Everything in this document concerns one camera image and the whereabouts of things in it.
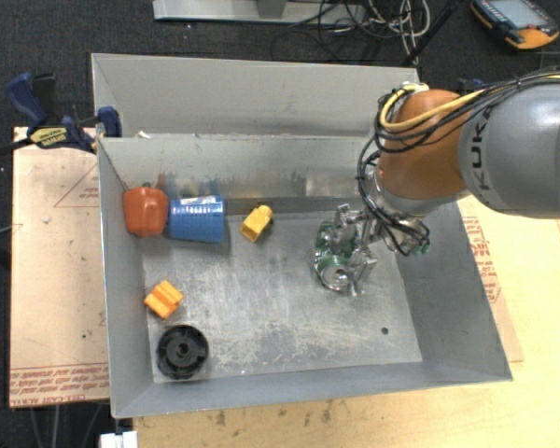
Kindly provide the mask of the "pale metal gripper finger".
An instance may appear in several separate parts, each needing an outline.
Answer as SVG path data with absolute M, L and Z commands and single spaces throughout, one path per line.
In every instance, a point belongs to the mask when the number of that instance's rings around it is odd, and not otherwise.
M 369 249 L 356 249 L 349 260 L 349 292 L 356 297 L 361 292 L 361 285 L 368 279 L 377 258 Z
M 340 204 L 334 213 L 331 225 L 331 248 L 350 250 L 357 236 L 358 211 L 353 211 L 348 203 Z

